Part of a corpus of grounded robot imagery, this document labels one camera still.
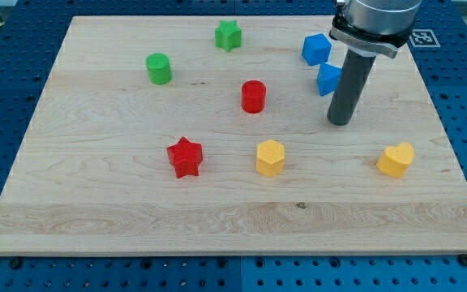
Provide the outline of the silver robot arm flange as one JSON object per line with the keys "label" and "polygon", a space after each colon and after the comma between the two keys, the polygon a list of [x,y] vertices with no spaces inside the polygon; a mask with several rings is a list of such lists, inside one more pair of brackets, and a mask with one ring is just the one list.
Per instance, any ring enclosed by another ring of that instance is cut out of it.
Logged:
{"label": "silver robot arm flange", "polygon": [[395,58],[413,30],[421,0],[338,0],[329,36],[363,57]]}

